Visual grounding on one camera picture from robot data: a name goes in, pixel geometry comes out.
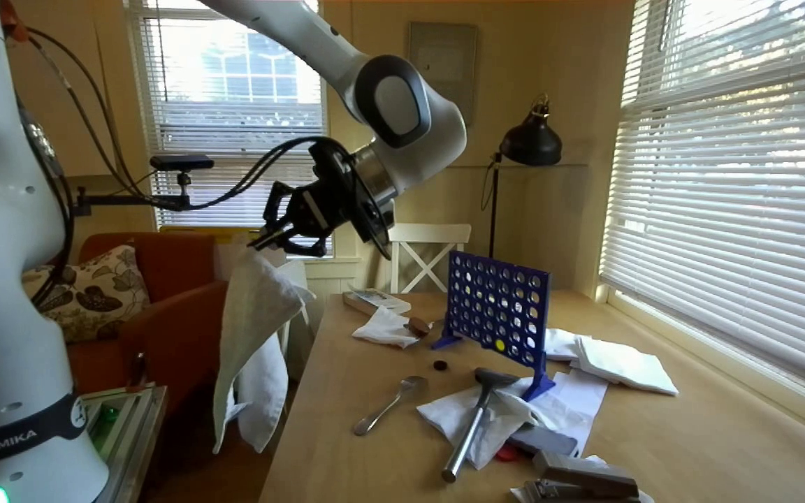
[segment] black desk lamp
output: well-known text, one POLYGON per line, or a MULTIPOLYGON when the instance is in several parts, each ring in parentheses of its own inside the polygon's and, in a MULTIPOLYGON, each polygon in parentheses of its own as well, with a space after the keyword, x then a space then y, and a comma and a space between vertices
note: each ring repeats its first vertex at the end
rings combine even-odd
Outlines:
POLYGON ((506 131, 485 169, 492 169, 488 256, 494 256, 498 162, 512 159, 531 168, 551 168, 561 159, 561 136, 548 125, 548 99, 534 102, 525 119, 506 131))

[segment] beige wall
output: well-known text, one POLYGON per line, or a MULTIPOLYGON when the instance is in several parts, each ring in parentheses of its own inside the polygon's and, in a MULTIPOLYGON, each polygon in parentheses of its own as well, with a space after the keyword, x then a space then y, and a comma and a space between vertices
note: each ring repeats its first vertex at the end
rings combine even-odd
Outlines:
MULTIPOLYGON (((118 136, 137 172, 144 169, 144 127, 119 0, 17 0, 31 24, 45 24, 98 64, 118 119, 118 136)), ((499 185, 498 256, 554 274, 557 288, 589 289, 597 263, 604 194, 608 178, 614 111, 625 57, 632 0, 326 0, 323 16, 362 52, 406 52, 409 21, 467 21, 481 31, 474 119, 463 155, 406 193, 397 220, 469 220, 471 250, 485 250, 484 168, 506 127, 523 119, 537 97, 551 99, 551 125, 564 140, 557 169, 506 168, 499 185)), ((330 99, 330 134, 358 148, 367 127, 330 99)), ((94 210, 80 232, 153 228, 149 210, 94 210)), ((336 260, 312 263, 319 289, 381 275, 382 263, 343 225, 336 260)))

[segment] connect four grid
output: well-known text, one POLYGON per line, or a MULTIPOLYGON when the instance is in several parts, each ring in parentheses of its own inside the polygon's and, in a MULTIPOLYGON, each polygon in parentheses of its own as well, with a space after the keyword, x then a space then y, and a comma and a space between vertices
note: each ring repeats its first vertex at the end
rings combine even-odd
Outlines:
POLYGON ((551 389, 545 376, 548 274, 463 250, 450 254, 446 323, 438 345, 471 338, 534 368, 525 397, 551 389))

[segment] window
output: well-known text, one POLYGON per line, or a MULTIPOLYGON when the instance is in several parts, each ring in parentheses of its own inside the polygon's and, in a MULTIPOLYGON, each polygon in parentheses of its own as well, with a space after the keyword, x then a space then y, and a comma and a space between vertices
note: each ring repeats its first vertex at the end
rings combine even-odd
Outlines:
MULTIPOLYGON (((218 159, 195 169, 193 203, 232 187, 253 159, 294 136, 323 134, 322 77, 274 39, 248 31, 197 0, 137 0, 157 151, 200 151, 218 159)), ((160 213, 167 225, 258 225, 270 182, 312 182, 306 151, 277 162, 252 189, 197 213, 160 213)), ((174 172, 153 193, 179 193, 174 172)))
POLYGON ((805 379, 805 0, 638 0, 600 280, 805 379))

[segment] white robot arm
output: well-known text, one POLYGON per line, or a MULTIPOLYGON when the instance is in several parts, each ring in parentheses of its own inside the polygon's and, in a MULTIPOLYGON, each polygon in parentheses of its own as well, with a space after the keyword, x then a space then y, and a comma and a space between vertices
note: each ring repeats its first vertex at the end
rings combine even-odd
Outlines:
MULTIPOLYGON (((358 52, 301 0, 203 3, 312 64, 350 113, 378 134, 358 152, 336 143, 316 144, 319 182, 290 197, 304 217, 274 217, 260 246, 323 233, 343 220, 381 246, 393 197, 463 151, 457 108, 402 57, 358 52)), ((35 313, 19 285, 19 274, 47 263, 65 240, 58 203, 38 168, 45 143, 27 136, 0 28, 0 496, 94 499, 105 467, 84 432, 61 331, 35 313)))

